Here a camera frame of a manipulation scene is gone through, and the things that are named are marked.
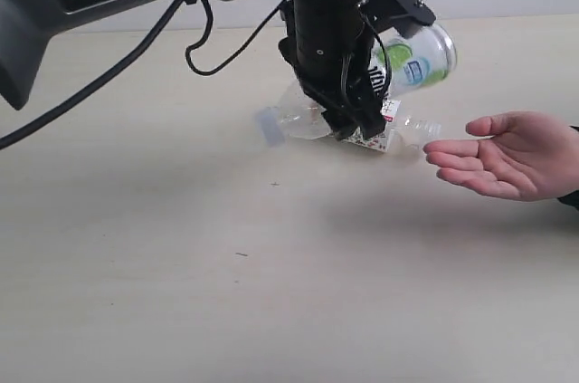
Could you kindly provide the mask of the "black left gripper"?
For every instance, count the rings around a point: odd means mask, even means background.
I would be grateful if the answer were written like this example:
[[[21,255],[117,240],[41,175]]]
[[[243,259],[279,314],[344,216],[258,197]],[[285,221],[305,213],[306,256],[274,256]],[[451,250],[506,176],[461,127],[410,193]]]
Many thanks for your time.
[[[303,91],[325,110],[338,141],[384,132],[383,98],[368,73],[375,34],[360,8],[363,0],[291,0],[283,8],[288,38],[280,51]]]

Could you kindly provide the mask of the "black sleeve forearm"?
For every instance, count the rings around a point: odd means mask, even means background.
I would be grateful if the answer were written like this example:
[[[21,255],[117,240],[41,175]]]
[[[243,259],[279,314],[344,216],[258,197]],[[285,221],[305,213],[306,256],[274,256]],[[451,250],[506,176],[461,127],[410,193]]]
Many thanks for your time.
[[[555,136],[555,177],[561,195],[558,200],[578,209],[578,127],[558,122]]]

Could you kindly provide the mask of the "person's open hand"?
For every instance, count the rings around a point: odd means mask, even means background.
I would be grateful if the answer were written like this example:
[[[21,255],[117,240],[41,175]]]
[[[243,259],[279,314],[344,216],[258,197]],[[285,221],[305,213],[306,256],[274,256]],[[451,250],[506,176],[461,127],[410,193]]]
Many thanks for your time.
[[[466,124],[469,139],[435,140],[423,152],[437,178],[481,196],[560,202],[553,135],[558,122],[533,111],[484,116]]]

